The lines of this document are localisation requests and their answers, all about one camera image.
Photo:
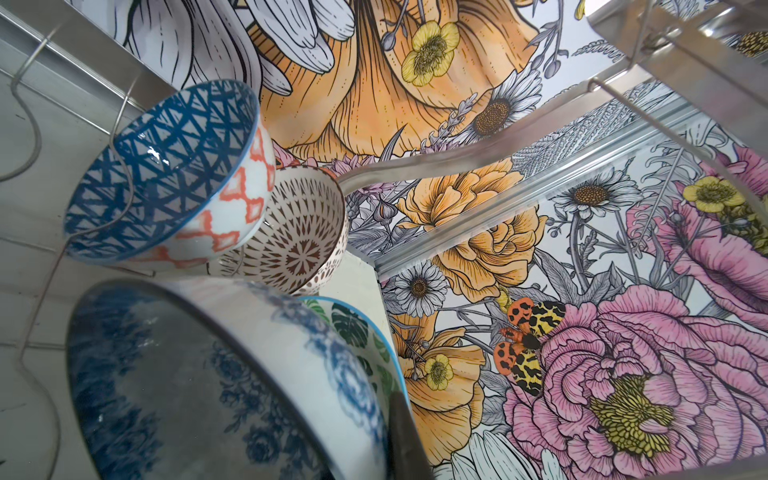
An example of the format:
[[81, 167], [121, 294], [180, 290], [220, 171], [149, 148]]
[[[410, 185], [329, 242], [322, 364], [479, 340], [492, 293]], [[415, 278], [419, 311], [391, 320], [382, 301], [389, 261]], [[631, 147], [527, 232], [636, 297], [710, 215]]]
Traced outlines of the green leaf pattern bowl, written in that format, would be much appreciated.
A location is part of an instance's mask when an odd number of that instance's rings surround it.
[[391, 394], [399, 391], [407, 397], [407, 391], [395, 349], [383, 332], [362, 311], [341, 300], [324, 296], [299, 300], [325, 320], [357, 356], [388, 420]]

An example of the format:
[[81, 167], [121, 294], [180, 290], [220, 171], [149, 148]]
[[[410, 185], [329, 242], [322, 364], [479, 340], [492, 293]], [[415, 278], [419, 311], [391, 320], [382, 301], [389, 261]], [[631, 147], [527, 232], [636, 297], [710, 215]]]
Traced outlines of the blue geometric pattern bowl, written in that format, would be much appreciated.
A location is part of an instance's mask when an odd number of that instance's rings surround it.
[[63, 232], [92, 265], [188, 269], [244, 245], [276, 184], [258, 94], [212, 80], [161, 101], [119, 132], [80, 179]]

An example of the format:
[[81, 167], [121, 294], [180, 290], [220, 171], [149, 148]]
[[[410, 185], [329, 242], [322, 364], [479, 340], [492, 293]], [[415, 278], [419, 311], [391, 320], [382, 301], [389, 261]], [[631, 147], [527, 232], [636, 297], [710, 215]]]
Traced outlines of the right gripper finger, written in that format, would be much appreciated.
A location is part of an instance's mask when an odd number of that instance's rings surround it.
[[409, 402], [400, 391], [389, 400], [390, 478], [395, 480], [432, 480], [432, 470], [419, 438]]

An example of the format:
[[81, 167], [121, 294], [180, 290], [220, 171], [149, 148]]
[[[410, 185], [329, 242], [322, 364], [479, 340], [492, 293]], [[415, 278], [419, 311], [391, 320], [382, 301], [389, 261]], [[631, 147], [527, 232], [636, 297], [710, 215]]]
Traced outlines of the blue floral pattern bowl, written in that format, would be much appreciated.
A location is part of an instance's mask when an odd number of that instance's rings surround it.
[[103, 479], [387, 479], [386, 416], [329, 314], [262, 284], [111, 280], [76, 303], [71, 399]]

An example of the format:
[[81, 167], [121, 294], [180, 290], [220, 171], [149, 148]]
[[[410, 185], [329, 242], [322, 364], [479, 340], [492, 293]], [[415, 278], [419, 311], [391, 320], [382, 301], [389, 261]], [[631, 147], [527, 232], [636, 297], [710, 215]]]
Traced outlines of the white bowl maroon pattern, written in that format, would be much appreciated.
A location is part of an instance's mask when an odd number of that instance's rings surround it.
[[282, 293], [313, 295], [340, 265], [348, 241], [336, 180], [311, 166], [277, 172], [267, 215], [243, 246], [207, 264], [214, 277], [244, 277]]

